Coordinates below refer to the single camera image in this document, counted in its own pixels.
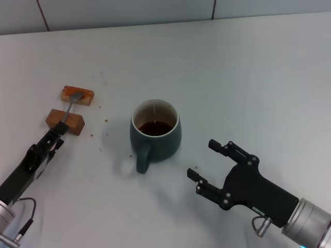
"dark green mug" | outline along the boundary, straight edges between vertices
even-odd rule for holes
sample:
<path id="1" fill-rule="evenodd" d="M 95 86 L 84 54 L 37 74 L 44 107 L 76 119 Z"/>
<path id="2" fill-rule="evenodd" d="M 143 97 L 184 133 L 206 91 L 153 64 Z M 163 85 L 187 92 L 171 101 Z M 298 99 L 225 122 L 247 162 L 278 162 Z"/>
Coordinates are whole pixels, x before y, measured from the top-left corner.
<path id="1" fill-rule="evenodd" d="M 141 102 L 131 115 L 130 140 L 137 172 L 145 174 L 151 162 L 165 160 L 179 148 L 182 128 L 176 109 L 164 100 Z"/>

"mug handle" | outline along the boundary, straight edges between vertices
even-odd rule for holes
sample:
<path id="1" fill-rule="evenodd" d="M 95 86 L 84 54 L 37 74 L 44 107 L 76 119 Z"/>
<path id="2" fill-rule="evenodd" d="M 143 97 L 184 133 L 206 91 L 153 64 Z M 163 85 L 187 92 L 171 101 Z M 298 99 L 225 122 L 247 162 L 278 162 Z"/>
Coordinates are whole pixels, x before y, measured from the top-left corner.
<path id="1" fill-rule="evenodd" d="M 145 174 L 149 164 L 151 163 L 148 159 L 149 151 L 151 150 L 150 143 L 145 143 L 140 147 L 140 150 L 137 152 L 137 172 L 139 174 Z"/>

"wooden block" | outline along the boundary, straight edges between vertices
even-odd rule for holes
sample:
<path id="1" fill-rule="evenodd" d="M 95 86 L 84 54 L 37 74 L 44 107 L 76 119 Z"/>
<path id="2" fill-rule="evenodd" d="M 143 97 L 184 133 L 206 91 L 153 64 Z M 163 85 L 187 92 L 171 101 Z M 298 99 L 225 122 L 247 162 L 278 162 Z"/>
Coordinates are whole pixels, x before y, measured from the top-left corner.
<path id="1" fill-rule="evenodd" d="M 61 93 L 61 100 L 64 102 L 70 102 L 70 96 L 77 91 L 84 92 L 84 97 L 80 100 L 77 100 L 75 103 L 89 106 L 94 97 L 94 92 L 92 90 L 88 90 L 88 89 L 82 89 L 82 88 L 77 88 L 77 87 L 72 87 L 72 86 L 66 85 L 66 86 L 64 86 L 62 93 Z"/>
<path id="2" fill-rule="evenodd" d="M 46 123 L 50 128 L 54 128 L 61 121 L 66 112 L 52 109 L 46 118 Z M 83 116 L 69 113 L 66 120 L 66 125 L 69 126 L 69 132 L 74 135 L 79 135 L 85 125 Z"/>

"coffee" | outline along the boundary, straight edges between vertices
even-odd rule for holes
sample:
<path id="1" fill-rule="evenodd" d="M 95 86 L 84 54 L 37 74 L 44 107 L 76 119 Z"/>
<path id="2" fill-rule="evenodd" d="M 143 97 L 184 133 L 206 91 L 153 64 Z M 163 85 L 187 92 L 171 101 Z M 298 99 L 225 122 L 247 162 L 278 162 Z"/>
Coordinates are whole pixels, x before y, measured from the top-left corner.
<path id="1" fill-rule="evenodd" d="M 142 124 L 138 129 L 149 136 L 160 136 L 169 133 L 173 127 L 165 122 L 154 120 Z"/>

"metal spoon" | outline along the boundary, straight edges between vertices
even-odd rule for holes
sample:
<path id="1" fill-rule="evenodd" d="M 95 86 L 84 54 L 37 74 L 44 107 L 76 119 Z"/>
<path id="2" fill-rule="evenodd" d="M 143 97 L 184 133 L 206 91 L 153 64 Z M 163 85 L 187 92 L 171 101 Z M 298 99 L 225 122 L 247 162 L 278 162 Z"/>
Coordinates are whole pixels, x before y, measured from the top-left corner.
<path id="1" fill-rule="evenodd" d="M 66 122 L 72 104 L 74 102 L 76 102 L 77 100 L 81 99 L 83 96 L 84 96 L 84 92 L 82 92 L 82 91 L 78 91 L 70 96 L 70 105 L 69 105 L 69 108 L 67 109 L 65 116 L 62 119 L 62 122 Z"/>

